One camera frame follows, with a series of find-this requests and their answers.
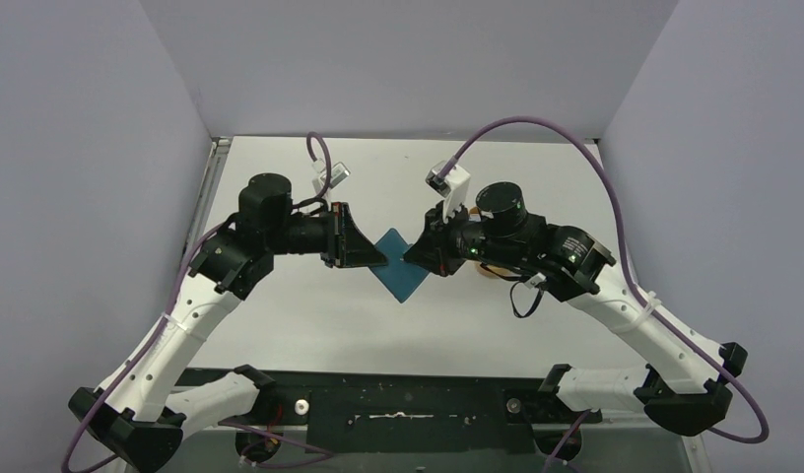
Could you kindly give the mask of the blue leather card holder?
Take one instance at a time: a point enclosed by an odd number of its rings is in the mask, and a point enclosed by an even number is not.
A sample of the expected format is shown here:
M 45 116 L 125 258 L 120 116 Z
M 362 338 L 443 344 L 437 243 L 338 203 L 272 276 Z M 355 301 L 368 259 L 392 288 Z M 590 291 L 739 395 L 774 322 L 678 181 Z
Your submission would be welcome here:
M 372 267 L 370 272 L 396 301 L 403 304 L 419 289 L 429 272 L 404 260 L 410 244 L 395 228 L 390 228 L 375 247 L 385 256 L 387 264 Z

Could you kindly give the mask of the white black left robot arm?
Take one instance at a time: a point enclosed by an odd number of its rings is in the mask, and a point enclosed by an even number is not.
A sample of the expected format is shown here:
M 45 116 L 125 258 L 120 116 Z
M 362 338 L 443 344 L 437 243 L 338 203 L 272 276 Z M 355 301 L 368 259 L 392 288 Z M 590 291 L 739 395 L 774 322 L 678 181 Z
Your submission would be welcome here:
M 69 407 L 82 428 L 135 470 L 156 472 L 199 431 L 236 416 L 270 419 L 273 380 L 252 366 L 184 392 L 174 387 L 210 334 L 273 271 L 275 257 L 287 254 L 316 254 L 336 268 L 387 264 L 346 203 L 305 214 L 286 177 L 252 177 L 236 211 L 183 264 L 169 304 L 134 353 L 96 388 L 73 394 Z

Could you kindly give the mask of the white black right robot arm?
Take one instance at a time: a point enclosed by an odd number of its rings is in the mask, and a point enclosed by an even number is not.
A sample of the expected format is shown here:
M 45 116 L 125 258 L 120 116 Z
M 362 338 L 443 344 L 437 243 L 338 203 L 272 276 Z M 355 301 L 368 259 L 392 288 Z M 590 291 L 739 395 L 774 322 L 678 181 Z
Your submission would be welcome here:
M 573 411 L 630 411 L 685 437 L 725 419 L 730 381 L 747 360 L 743 347 L 697 334 L 655 296 L 630 288 L 608 248 L 582 229 L 529 213 L 517 184 L 485 187 L 476 205 L 477 216 L 466 209 L 452 217 L 445 217 L 441 206 L 429 210 L 404 260 L 440 277 L 468 261 L 508 270 L 515 282 L 593 317 L 642 358 L 641 365 L 626 370 L 553 366 L 538 394 L 546 418 L 561 421 Z

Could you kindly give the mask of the yellow oval tray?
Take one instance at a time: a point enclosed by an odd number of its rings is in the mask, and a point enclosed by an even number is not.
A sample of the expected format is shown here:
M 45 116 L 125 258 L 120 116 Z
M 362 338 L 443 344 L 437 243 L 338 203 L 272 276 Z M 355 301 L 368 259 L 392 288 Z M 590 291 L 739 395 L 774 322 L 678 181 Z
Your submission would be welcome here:
M 470 219 L 473 216 L 480 217 L 479 208 L 477 206 L 474 206 L 474 207 L 470 208 L 469 209 L 469 216 L 470 216 Z M 478 271 L 478 273 L 480 273 L 482 276 L 484 276 L 486 278 L 489 278 L 489 279 L 495 279 L 495 278 L 504 279 L 504 278 L 510 278 L 510 277 L 515 276 L 514 273 L 512 273 L 511 271 L 509 271 L 507 269 L 497 267 L 497 266 L 492 266 L 492 265 L 486 265 L 486 264 L 483 264 L 483 263 L 476 263 L 475 268 Z

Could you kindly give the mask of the aluminium frame rail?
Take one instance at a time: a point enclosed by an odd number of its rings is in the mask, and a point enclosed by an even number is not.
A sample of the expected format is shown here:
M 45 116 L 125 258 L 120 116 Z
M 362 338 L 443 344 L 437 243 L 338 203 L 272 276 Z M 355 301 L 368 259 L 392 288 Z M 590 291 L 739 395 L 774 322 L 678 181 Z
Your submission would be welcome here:
M 104 405 L 92 436 L 157 472 L 196 433 L 222 429 L 229 452 L 265 469 L 706 472 L 702 441 L 641 413 L 580 419 L 538 378 L 187 369 L 156 418 Z

